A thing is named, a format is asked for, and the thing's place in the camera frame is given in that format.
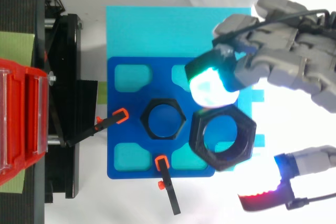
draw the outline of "red plastic container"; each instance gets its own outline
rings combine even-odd
[[[48,77],[45,72],[26,67],[25,168],[44,156],[48,147]]]
[[[25,71],[0,59],[0,185],[25,165]]]
[[[0,59],[0,185],[44,156],[48,91],[45,72]]]

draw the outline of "orange clamp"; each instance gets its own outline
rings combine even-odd
[[[161,159],[164,159],[166,161],[166,166],[167,168],[169,169],[169,162],[168,162],[168,158],[166,155],[160,155],[160,156],[157,156],[155,158],[155,165],[156,165],[156,169],[160,172],[160,167],[159,167],[159,160]]]
[[[124,114],[125,114],[125,118],[123,118],[123,119],[121,119],[121,120],[119,120],[118,122],[117,122],[117,124],[121,124],[121,123],[123,123],[124,121],[126,121],[130,116],[129,116],[129,114],[128,114],[128,111],[125,109],[125,108],[121,108],[121,109],[119,109],[119,110],[117,110],[117,111],[114,111],[113,113],[112,113],[112,115],[115,115],[115,114],[118,114],[118,113],[120,113],[120,112],[124,112]]]
[[[164,186],[164,182],[163,181],[159,181],[157,184],[158,184],[160,190],[163,190],[164,188],[166,188]]]
[[[101,123],[102,121],[103,121],[103,119],[102,118],[100,118],[99,116],[98,117],[96,117],[97,118],[97,123]]]

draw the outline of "metal rod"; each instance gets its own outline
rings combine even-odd
[[[54,18],[46,18],[44,20],[44,28],[45,29],[52,29],[55,23],[55,19]]]
[[[49,135],[48,136],[48,145],[60,145],[60,139],[57,135]]]

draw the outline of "glowing light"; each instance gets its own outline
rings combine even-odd
[[[280,184],[279,168],[271,156],[256,156],[236,165],[237,193],[251,196],[275,191]]]
[[[194,101],[205,108],[218,108],[232,104],[239,96],[239,91],[226,91],[218,71],[212,68],[191,79],[190,91]]]

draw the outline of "small black nut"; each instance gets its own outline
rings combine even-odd
[[[205,147],[204,133],[207,124],[220,115],[231,116],[237,125],[233,145],[223,152],[212,152]],[[189,146],[201,159],[218,171],[228,169],[251,158],[257,124],[235,105],[218,109],[199,110],[193,114]]]
[[[154,134],[152,132],[152,130],[150,129],[149,127],[149,115],[151,113],[151,111],[156,107],[156,106],[159,106],[159,105],[169,105],[171,107],[173,107],[174,109],[176,109],[181,117],[181,124],[180,124],[180,127],[178,128],[178,130],[171,136],[165,136],[165,137],[161,137],[161,136],[157,136],[156,134]],[[144,109],[142,115],[140,116],[140,121],[142,123],[142,125],[144,126],[148,136],[151,138],[151,139],[154,139],[154,140],[174,140],[179,132],[181,131],[185,121],[186,121],[186,117],[185,115],[183,114],[183,111],[179,105],[179,103],[175,100],[175,99],[170,99],[170,98],[155,98],[155,99],[152,99],[147,107]]]

